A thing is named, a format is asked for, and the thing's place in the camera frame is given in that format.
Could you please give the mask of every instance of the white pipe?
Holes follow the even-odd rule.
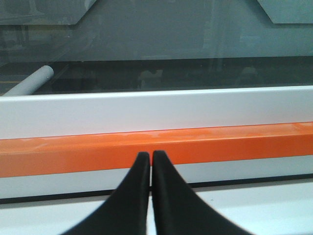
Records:
[[[33,94],[39,87],[47,82],[54,75],[50,66],[42,66],[40,69],[29,75],[18,85],[10,89],[3,96],[17,96]]]

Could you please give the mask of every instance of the black rubber tip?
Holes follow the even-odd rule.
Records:
[[[140,152],[104,204],[64,235],[146,235],[149,184],[149,154]]]
[[[164,151],[153,153],[152,199],[158,235],[249,235],[185,183]]]

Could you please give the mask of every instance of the orange strip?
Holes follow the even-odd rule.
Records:
[[[0,140],[0,177],[129,168],[157,149],[174,164],[313,155],[313,122]]]

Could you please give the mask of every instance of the transparent glass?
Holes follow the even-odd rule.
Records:
[[[301,2],[0,0],[0,94],[312,85]],[[44,65],[52,76],[26,80]]]

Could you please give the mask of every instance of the white surface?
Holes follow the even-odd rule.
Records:
[[[0,198],[116,189],[125,169],[0,178]]]
[[[175,167],[188,183],[312,174],[313,156],[180,164]],[[115,189],[128,170],[0,178],[0,198]]]
[[[0,139],[313,121],[313,86],[0,98]]]
[[[0,234],[61,234],[96,210],[105,201],[105,198],[0,205]]]
[[[210,190],[198,195],[256,235],[313,234],[313,182]]]
[[[300,175],[313,173],[313,156],[180,164],[175,167],[188,183]]]
[[[312,180],[199,188],[197,194],[256,235],[313,234]],[[57,235],[97,209],[105,197],[0,205],[1,235]],[[151,197],[148,235],[156,235]]]

